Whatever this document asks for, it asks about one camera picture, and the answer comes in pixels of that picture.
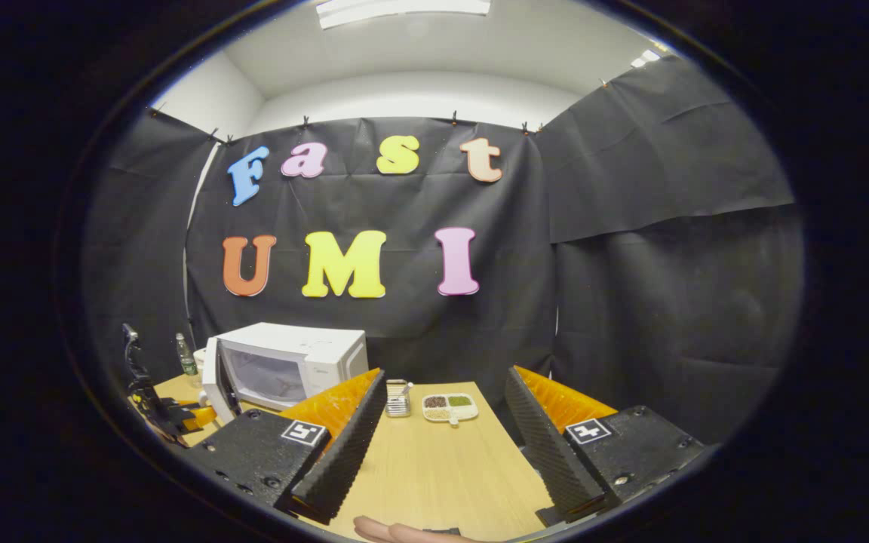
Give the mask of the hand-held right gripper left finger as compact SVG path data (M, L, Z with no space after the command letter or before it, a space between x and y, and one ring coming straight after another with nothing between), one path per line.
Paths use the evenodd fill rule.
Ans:
M330 523L347 498L387 399L371 369L282 413L245 410L184 453L204 477L266 508Z

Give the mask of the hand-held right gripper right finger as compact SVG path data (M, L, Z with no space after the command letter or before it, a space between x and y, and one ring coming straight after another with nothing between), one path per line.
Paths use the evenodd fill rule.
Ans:
M655 490L707 446L647 406L617 410L523 367L505 401L542 478L555 522L579 521Z

